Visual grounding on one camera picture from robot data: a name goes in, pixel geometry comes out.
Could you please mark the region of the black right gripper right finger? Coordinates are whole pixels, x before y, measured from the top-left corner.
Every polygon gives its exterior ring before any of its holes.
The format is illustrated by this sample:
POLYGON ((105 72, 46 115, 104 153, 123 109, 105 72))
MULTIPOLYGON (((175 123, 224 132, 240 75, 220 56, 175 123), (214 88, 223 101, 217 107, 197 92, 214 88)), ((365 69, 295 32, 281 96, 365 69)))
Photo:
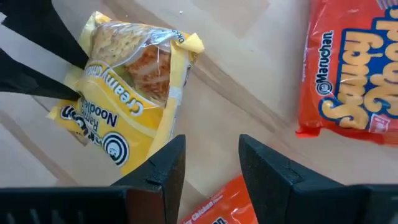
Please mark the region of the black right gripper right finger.
POLYGON ((329 179, 247 134, 238 151, 259 223, 361 223, 367 187, 329 179))

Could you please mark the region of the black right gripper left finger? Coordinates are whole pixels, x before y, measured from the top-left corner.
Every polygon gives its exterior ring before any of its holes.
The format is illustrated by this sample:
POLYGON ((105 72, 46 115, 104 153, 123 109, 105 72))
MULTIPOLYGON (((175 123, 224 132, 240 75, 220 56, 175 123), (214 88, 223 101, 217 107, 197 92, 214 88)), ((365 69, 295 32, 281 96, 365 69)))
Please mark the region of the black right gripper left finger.
POLYGON ((186 137, 181 134, 113 184, 127 187, 128 223, 177 223, 185 179, 185 158, 186 137))

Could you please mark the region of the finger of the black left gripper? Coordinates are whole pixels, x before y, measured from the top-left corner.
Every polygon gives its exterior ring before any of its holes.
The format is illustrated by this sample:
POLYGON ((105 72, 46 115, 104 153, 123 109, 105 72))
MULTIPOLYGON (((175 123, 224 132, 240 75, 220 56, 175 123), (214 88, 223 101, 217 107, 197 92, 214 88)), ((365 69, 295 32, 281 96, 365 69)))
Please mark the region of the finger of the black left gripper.
POLYGON ((24 65, 1 49, 1 92, 77 100, 80 95, 68 86, 24 65))
POLYGON ((51 0, 1 0, 1 22, 10 30, 61 57, 85 68, 88 56, 56 12, 51 0))

